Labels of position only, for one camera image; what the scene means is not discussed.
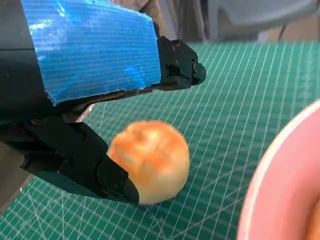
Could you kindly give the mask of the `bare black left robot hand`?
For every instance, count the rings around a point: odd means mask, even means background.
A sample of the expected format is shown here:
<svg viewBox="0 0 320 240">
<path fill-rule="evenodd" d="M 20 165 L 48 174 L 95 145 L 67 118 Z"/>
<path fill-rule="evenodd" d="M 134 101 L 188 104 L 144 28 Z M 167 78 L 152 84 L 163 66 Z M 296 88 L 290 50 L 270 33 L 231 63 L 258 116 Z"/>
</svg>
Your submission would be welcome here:
<svg viewBox="0 0 320 240">
<path fill-rule="evenodd" d="M 107 144 L 83 118 L 99 102 L 205 79 L 197 53 L 144 13 L 107 0 L 0 3 L 0 140 L 21 169 L 68 193 L 140 205 L 176 196 L 190 154 L 174 127 L 134 122 Z"/>
</svg>

